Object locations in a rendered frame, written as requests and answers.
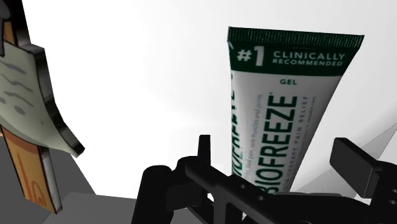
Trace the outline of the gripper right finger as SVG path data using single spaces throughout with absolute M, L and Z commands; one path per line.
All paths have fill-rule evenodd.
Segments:
M 397 224 L 397 165 L 373 158 L 344 137 L 334 139 L 330 165 L 363 199 L 365 224 Z

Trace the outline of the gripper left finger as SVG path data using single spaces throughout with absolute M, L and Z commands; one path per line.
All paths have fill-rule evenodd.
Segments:
M 211 166 L 211 137 L 201 135 L 195 156 L 183 157 L 171 170 L 154 165 L 144 170 L 131 224 L 171 224 L 174 211 L 188 208 L 202 224 L 275 224 L 263 208 L 267 195 L 238 176 Z

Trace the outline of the green and white gel tube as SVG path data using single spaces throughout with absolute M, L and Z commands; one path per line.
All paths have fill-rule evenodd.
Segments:
M 232 173 L 267 193 L 291 189 L 364 37 L 230 27 Z

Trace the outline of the pale and orange black-edged figure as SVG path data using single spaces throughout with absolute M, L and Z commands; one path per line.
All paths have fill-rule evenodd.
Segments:
M 45 49 L 30 41 L 22 0 L 0 0 L 0 133 L 24 197 L 62 209 L 50 150 L 85 148 L 56 105 Z

